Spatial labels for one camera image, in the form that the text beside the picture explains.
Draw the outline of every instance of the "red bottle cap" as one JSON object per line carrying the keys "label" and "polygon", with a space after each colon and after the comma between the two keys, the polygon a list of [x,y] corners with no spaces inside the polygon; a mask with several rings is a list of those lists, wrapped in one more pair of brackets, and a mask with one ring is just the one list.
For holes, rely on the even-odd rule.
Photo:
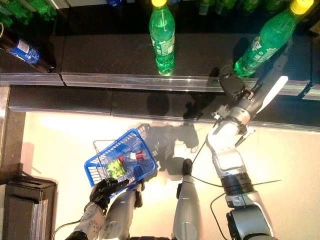
{"label": "red bottle cap", "polygon": [[123,163],[125,160],[124,156],[119,156],[118,159],[119,159],[120,163]]}

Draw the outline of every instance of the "black robotic glove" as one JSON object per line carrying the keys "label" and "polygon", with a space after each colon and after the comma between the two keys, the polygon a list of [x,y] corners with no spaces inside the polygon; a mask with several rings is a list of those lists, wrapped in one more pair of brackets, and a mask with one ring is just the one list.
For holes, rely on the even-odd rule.
{"label": "black robotic glove", "polygon": [[118,180],[112,177],[104,179],[93,187],[89,197],[90,202],[97,204],[102,209],[102,211],[105,212],[108,208],[108,204],[110,203],[110,195],[121,190],[126,185],[128,185],[128,183],[128,179],[121,182],[118,182]]}

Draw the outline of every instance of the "blue shopping basket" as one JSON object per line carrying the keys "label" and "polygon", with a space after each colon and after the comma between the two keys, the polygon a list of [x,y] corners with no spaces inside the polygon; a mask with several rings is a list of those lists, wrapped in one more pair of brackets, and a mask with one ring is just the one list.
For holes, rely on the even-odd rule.
{"label": "blue shopping basket", "polygon": [[119,137],[107,148],[99,152],[98,155],[101,163],[99,162],[97,155],[85,162],[84,169],[91,187],[99,183],[101,180],[109,177],[109,174],[106,171],[106,166],[112,163],[114,159],[128,155],[129,153],[136,153],[138,151],[146,151],[149,157],[145,160],[139,160],[136,162],[126,161],[127,158],[125,158],[122,163],[125,174],[118,177],[118,181],[122,182],[128,179],[129,184],[125,187],[127,188],[129,185],[134,184],[153,173],[158,168],[156,160],[139,132],[133,128]]}

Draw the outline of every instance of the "green soda bottle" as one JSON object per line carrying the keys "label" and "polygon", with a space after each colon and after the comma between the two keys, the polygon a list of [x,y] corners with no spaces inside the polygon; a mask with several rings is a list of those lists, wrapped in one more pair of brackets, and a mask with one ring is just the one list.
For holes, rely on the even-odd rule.
{"label": "green soda bottle", "polygon": [[170,75],[175,65],[175,20],[167,0],[152,0],[153,11],[149,31],[155,62],[161,75]]}
{"label": "green soda bottle", "polygon": [[13,24],[13,21],[10,17],[0,12],[0,23],[3,23],[3,25],[10,27]]}
{"label": "green soda bottle", "polygon": [[236,6],[238,14],[243,17],[252,14],[260,2],[261,0],[238,0]]}
{"label": "green soda bottle", "polygon": [[18,0],[0,0],[0,4],[23,24],[27,25],[33,17],[32,12],[26,9]]}
{"label": "green soda bottle", "polygon": [[200,0],[199,1],[199,15],[207,16],[210,9],[215,4],[216,0]]}
{"label": "green soda bottle", "polygon": [[3,23],[3,25],[10,27],[14,23],[9,17],[10,14],[11,13],[9,11],[7,11],[0,5],[0,23]]}
{"label": "green soda bottle", "polygon": [[49,22],[56,18],[56,10],[46,0],[27,0],[27,2],[35,8],[45,21]]}
{"label": "green soda bottle", "polygon": [[299,18],[314,0],[293,0],[284,12],[270,19],[253,40],[245,54],[235,63],[234,71],[239,77],[249,77],[267,61],[292,36]]}
{"label": "green soda bottle", "polygon": [[214,10],[218,15],[227,16],[234,8],[237,0],[217,0]]}
{"label": "green soda bottle", "polygon": [[285,2],[285,0],[265,0],[264,13],[268,16],[274,15],[282,8]]}

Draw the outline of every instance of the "robotic hand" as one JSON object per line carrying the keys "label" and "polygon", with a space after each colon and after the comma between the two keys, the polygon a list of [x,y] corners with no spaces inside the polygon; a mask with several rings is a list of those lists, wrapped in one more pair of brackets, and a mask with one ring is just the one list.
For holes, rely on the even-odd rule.
{"label": "robotic hand", "polygon": [[[244,162],[236,147],[253,131],[247,123],[256,116],[288,81],[282,70],[288,61],[287,50],[269,73],[251,90],[243,90],[233,107],[221,106],[216,124],[207,136],[212,161],[225,191],[226,214],[232,240],[275,240],[274,230],[259,193],[254,189]],[[222,78],[233,78],[233,74]]]}
{"label": "robotic hand", "polygon": [[110,195],[121,190],[129,180],[118,182],[113,178],[102,180],[91,191],[90,202],[84,208],[79,225],[66,240],[94,240],[104,224]]}

